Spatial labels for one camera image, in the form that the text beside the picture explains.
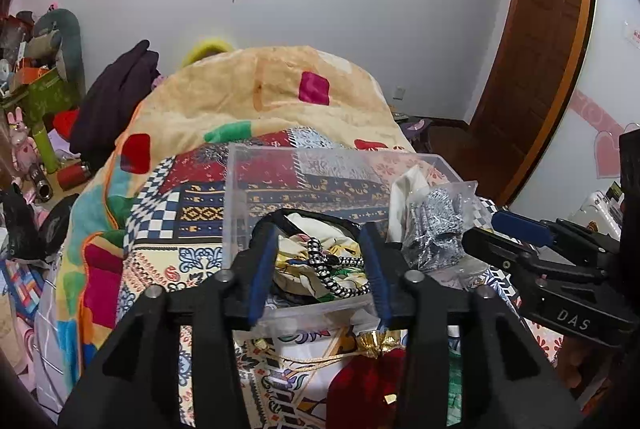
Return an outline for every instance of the screw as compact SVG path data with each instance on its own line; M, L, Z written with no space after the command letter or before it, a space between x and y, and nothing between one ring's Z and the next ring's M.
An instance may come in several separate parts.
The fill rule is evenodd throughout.
M150 299L157 299L162 295L162 292L164 292L164 288L162 288L161 285L152 284L146 288L145 295Z
M228 283L233 281L234 273L231 270L218 270L216 272L216 281L221 283Z
M420 270L407 270L404 272L404 278L410 283L419 283L424 281L424 274Z
M486 284L480 285L476 288L476 293L482 299L491 299L492 297L495 297L495 290Z

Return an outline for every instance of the blanket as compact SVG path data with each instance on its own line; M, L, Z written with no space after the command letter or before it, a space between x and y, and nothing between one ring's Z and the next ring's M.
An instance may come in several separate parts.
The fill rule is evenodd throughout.
M141 102L71 212L56 294L69 388L115 326L126 221L158 163L203 142L299 126L357 149L412 151L376 80L308 46L209 57L170 76Z

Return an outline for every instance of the door frame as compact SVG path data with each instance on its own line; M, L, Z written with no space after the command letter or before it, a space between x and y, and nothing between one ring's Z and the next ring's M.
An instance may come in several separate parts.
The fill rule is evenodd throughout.
M546 114L545 120L543 121L540 131L533 141L531 148L525 155L524 160L519 165L507 186L500 193L500 196L496 201L498 206L509 205L513 202L518 192L520 192L533 173L536 165L538 165L540 158L542 158L549 142L551 142L551 139L553 138L556 128L558 128L560 120L564 115L564 110L569 103L569 99L571 99L578 75L580 74L584 54L586 53L591 33L595 1L596 0L580 0L580 11L578 13L575 36L558 91L556 92L549 111ZM495 89L497 89L497 67L504 60L504 56L508 49L508 43L513 33L513 22L517 6L518 0L510 1L507 19L504 24L504 31L502 32L502 39L500 40L500 45L498 46L498 51L495 55L494 65L487 79L484 91L482 92L480 102L478 103L478 108L471 119L471 124L469 125L470 132L473 132L477 128L484 108L493 97Z

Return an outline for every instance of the yellow fuzzy object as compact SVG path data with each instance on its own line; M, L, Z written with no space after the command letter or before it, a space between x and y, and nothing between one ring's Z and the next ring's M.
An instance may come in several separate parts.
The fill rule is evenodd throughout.
M206 57L232 52L234 49L235 48L231 44L223 41L222 39L205 39L196 44L187 56L184 57L182 60L182 67L185 68L186 66L205 59Z

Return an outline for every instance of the pink bunny toy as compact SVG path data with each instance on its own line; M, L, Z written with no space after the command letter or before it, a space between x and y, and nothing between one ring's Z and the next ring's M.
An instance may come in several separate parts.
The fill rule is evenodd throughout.
M7 113L9 122L9 136L11 138L11 152L14 167L20 174L27 174L29 167L40 160L36 142L29 136L29 129L22 121L22 110L15 108L14 114Z

